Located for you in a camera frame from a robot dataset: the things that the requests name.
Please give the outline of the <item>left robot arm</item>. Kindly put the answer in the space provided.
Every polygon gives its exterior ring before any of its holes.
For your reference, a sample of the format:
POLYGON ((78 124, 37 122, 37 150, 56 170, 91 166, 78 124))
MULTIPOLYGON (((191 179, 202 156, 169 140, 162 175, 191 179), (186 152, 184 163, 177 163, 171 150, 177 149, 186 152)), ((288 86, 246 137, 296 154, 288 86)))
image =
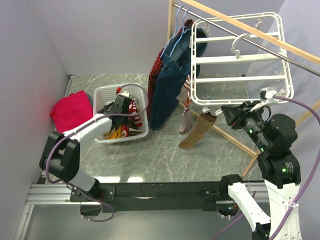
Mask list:
POLYGON ((118 94, 114 102, 88 121, 64 133, 50 133, 39 162, 46 180, 76 187, 88 201, 98 199, 102 194, 100 182, 80 169, 81 145, 123 124, 130 116, 131 101, 128 96, 118 94))

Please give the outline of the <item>tan stocking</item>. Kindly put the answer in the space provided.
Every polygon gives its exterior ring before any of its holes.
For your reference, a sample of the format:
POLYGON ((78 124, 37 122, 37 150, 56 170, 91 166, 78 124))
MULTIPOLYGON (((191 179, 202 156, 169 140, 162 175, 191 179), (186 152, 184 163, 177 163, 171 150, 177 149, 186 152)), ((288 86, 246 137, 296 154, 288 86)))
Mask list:
POLYGON ((201 140, 205 133, 215 124, 217 116, 211 113, 201 113, 195 126, 190 131, 190 134, 179 143, 179 148, 184 150, 191 149, 199 140, 201 140))

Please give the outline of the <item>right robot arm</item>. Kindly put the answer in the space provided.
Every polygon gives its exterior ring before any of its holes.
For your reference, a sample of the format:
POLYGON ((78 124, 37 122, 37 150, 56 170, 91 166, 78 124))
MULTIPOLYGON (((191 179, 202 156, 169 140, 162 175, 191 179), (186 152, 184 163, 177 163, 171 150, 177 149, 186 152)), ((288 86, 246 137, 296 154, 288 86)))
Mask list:
POLYGON ((294 203, 300 190, 300 164, 290 150, 298 138, 296 122, 277 113, 262 119, 259 101, 247 101, 239 106, 224 105, 221 111, 228 126, 243 129, 259 148, 257 157, 268 192, 270 215, 267 215, 246 189, 237 174, 223 176, 219 193, 226 200, 234 200, 247 219, 254 240, 300 240, 298 205, 294 203))

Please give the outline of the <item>beige striped-cuff sock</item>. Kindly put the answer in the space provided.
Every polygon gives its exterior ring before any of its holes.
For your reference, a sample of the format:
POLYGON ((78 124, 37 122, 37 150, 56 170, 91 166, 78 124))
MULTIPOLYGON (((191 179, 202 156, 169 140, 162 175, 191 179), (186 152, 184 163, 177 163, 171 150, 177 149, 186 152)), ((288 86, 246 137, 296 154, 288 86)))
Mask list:
POLYGON ((191 93, 191 83, 190 83, 190 75, 188 74, 183 86, 181 87, 180 93, 178 94, 176 99, 179 102, 185 103, 190 93, 191 93))
POLYGON ((192 100, 189 96, 186 97, 182 113, 182 124, 178 128, 181 135, 186 135, 193 127, 193 121, 191 119, 191 106, 192 100))

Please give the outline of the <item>white plastic clip hanger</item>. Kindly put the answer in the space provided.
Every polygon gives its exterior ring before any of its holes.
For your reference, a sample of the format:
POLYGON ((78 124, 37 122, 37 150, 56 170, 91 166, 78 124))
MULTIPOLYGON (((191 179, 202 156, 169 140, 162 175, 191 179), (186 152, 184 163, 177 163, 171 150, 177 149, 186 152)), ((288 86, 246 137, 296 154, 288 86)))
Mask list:
MULTIPOLYGON (((253 34, 243 33, 243 34, 234 34, 233 36, 219 36, 219 37, 210 37, 209 25, 217 27, 220 30, 225 30, 224 27, 216 24, 220 20, 217 17, 207 18, 203 21, 201 19, 196 20, 191 28, 191 37, 190 37, 190 49, 191 49, 191 65, 192 71, 190 79, 190 97, 194 104, 198 106, 223 106, 223 105, 240 105, 247 101, 261 101, 261 97, 256 98, 235 98, 235 99, 201 99, 197 94, 197 85, 199 84, 214 84, 214 83, 226 83, 226 82, 265 82, 265 81, 282 81, 284 88, 281 88, 278 91, 278 96, 292 99, 294 97, 295 91, 292 82, 291 70, 289 67, 289 62, 280 59, 270 53, 256 53, 256 54, 247 54, 242 55, 241 51, 237 49, 237 44, 239 41, 250 42, 252 38, 257 38, 253 34), (233 40, 231 44, 232 56, 210 56, 210 57, 198 57, 197 46, 202 43, 211 43, 219 41, 233 40), (282 74, 266 75, 266 76, 244 76, 244 77, 216 77, 216 78, 198 78, 196 67, 198 65, 214 65, 214 64, 244 64, 244 63, 255 63, 261 61, 275 61, 276 59, 281 60, 282 74)), ((275 52, 285 57, 288 57, 287 50, 279 47, 279 52, 275 52)))

